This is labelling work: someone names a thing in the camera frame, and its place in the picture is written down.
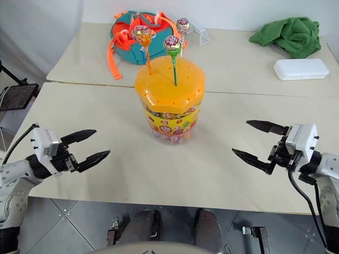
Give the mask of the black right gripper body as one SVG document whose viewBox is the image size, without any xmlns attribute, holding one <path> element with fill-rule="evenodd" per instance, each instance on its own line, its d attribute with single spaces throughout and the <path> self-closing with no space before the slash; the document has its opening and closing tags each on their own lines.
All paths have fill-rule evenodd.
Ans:
<svg viewBox="0 0 339 254">
<path fill-rule="evenodd" d="M 286 146 L 287 137 L 283 136 L 277 145 L 274 145 L 271 153 L 268 157 L 270 161 L 270 169 L 272 172 L 276 165 L 287 169 L 288 171 L 295 172 L 297 165 L 300 162 L 302 152 L 294 150 L 292 152 L 288 151 Z"/>
</svg>

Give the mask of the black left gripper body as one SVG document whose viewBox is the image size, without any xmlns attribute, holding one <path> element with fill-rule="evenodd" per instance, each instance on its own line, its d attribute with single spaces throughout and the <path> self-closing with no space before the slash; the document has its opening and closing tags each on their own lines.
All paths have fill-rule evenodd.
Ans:
<svg viewBox="0 0 339 254">
<path fill-rule="evenodd" d="M 57 153 L 50 160 L 58 172 L 78 171 L 79 166 L 73 154 L 69 153 L 68 145 L 63 142 L 58 145 Z"/>
</svg>

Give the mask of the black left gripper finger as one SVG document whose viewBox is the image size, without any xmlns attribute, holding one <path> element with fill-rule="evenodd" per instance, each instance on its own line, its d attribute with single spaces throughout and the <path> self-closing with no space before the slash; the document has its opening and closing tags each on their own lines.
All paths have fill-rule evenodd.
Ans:
<svg viewBox="0 0 339 254">
<path fill-rule="evenodd" d="M 102 160 L 104 160 L 109 155 L 109 153 L 110 153 L 110 150 L 107 150 L 107 151 L 95 153 L 95 154 L 87 157 L 85 161 L 78 164 L 77 171 L 79 173 L 82 173 L 82 172 L 96 166 Z"/>
<path fill-rule="evenodd" d="M 92 136 L 93 134 L 95 134 L 97 131 L 96 130 L 81 130 L 81 131 L 77 131 L 74 133 L 71 133 L 69 135 L 66 135 L 61 139 L 62 143 L 66 146 L 75 143 L 75 142 L 81 142 L 83 140 L 88 139 L 90 136 Z"/>
</svg>

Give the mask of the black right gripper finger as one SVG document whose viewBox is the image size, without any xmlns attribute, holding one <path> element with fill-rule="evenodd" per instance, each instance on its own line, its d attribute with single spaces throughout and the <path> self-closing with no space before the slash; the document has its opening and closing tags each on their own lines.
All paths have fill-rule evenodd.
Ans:
<svg viewBox="0 0 339 254">
<path fill-rule="evenodd" d="M 246 123 L 265 133 L 271 132 L 278 135 L 286 135 L 289 130 L 288 126 L 281 126 L 268 121 L 248 120 Z"/>
<path fill-rule="evenodd" d="M 240 151 L 237 149 L 232 148 L 232 152 L 238 156 L 241 160 L 243 160 L 245 163 L 260 169 L 261 171 L 265 172 L 267 175 L 271 175 L 273 172 L 273 167 L 270 163 L 262 162 L 258 160 L 258 158 L 250 153 Z"/>
</svg>

